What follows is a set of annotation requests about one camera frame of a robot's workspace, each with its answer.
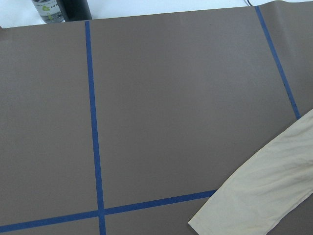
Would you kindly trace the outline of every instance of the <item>transparent container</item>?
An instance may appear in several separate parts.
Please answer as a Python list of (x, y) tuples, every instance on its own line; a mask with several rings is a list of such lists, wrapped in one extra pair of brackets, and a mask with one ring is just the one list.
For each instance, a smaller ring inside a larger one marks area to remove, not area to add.
[(59, 23), (64, 20), (56, 0), (32, 0), (39, 15), (46, 23)]

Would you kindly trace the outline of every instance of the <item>white cloth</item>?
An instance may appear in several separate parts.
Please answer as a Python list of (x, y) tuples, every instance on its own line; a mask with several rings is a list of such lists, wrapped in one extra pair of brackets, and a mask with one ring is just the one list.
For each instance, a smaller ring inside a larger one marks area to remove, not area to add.
[(199, 235), (265, 235), (313, 192), (313, 110), (246, 161), (189, 221)]

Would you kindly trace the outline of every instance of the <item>blue tape line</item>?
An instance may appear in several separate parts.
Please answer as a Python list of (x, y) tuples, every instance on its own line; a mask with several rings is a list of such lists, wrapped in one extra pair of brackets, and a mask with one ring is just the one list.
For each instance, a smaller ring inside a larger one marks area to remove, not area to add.
[(103, 200), (101, 165), (100, 165), (100, 150), (99, 150), (99, 140), (98, 140), (96, 101), (95, 101), (95, 95), (94, 95), (94, 81), (93, 81), (92, 52), (91, 52), (89, 21), (85, 21), (85, 29), (86, 29), (86, 50), (87, 50), (87, 67), (88, 67), (93, 157), (94, 157), (97, 202), (98, 202), (98, 211), (99, 211), (99, 229), (100, 229), (100, 235), (105, 235), (106, 228), (105, 228), (105, 220), (104, 220), (104, 200)]
[(158, 207), (158, 206), (163, 206), (163, 205), (168, 205), (168, 204), (173, 204), (173, 203), (178, 203), (178, 202), (186, 202), (186, 201), (210, 197), (215, 192), (216, 190), (198, 192), (198, 193), (193, 193), (193, 194), (188, 194), (188, 195), (183, 195), (183, 196), (178, 196), (178, 197), (170, 197), (170, 198), (164, 198), (164, 199), (159, 199), (159, 200), (154, 200), (154, 201), (149, 201), (149, 202), (141, 202), (141, 203), (130, 204), (126, 206), (113, 207), (113, 208), (105, 209), (105, 214), (106, 215), (116, 214), (116, 213), (146, 209), (150, 207)]
[(269, 45), (270, 51), (272, 52), (272, 55), (273, 55), (273, 58), (274, 58), (274, 60), (275, 60), (275, 62), (276, 62), (276, 65), (277, 65), (278, 71), (279, 71), (279, 73), (280, 73), (280, 76), (281, 76), (281, 78), (282, 78), (282, 80), (283, 80), (283, 83), (284, 83), (286, 92), (287, 92), (287, 94), (288, 94), (289, 101), (290, 101), (291, 106), (292, 106), (292, 108), (293, 108), (293, 112), (294, 112), (296, 118), (297, 118), (297, 119), (300, 119), (300, 118), (301, 118), (301, 115), (300, 115), (300, 113), (299, 113), (298, 107), (297, 107), (297, 105), (296, 105), (296, 103), (295, 103), (295, 100), (294, 100), (294, 98), (293, 98), (293, 95), (292, 95), (292, 92), (291, 92), (291, 88), (290, 88), (290, 86), (289, 86), (289, 83), (288, 83), (288, 80), (287, 80), (287, 78), (286, 78), (286, 75), (285, 75), (285, 72), (284, 72), (284, 70), (283, 70), (283, 67), (282, 67), (282, 65), (281, 65), (281, 63), (280, 63), (279, 57), (278, 57), (277, 52), (276, 52), (276, 49), (275, 49), (275, 47), (274, 47), (274, 43), (273, 43), (273, 41), (272, 41), (272, 39), (271, 39), (271, 37), (270, 37), (268, 28), (267, 28), (267, 26), (266, 26), (266, 24), (265, 24), (265, 20), (264, 20), (264, 18), (263, 18), (262, 12), (261, 12), (261, 10), (260, 10), (260, 8), (259, 8), (258, 6), (255, 6), (254, 8), (255, 8), (255, 11), (256, 11), (256, 13), (257, 13), (257, 15), (258, 15), (258, 17), (259, 17), (259, 21), (260, 21), (261, 26), (262, 26), (262, 29), (263, 29), (263, 31), (264, 31), (266, 40), (268, 41), (268, 45)]
[(70, 221), (75, 221), (75, 220), (80, 220), (80, 219), (94, 218), (97, 216), (98, 216), (98, 211), (90, 211), (90, 212), (83, 212), (83, 213), (78, 213), (78, 214), (59, 216), (59, 217), (54, 217), (54, 218), (49, 218), (49, 219), (41, 219), (41, 220), (24, 222), (24, 223), (5, 225), (5, 226), (0, 226), (0, 233), (21, 230), (21, 229), (29, 229), (29, 228), (40, 227), (40, 226), (51, 225), (51, 224), (70, 222)]

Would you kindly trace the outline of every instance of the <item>green logo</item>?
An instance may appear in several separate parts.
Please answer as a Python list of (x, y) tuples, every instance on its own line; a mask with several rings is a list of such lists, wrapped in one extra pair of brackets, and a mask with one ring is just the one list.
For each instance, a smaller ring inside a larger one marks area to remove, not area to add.
[(43, 11), (49, 11), (50, 7), (43, 6)]

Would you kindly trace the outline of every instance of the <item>bottle label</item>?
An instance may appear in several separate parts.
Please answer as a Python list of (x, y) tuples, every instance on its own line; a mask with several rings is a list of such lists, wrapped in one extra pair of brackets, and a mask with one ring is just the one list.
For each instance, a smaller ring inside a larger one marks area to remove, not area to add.
[(56, 0), (46, 2), (34, 2), (34, 5), (40, 16), (51, 16), (60, 12), (60, 8)]

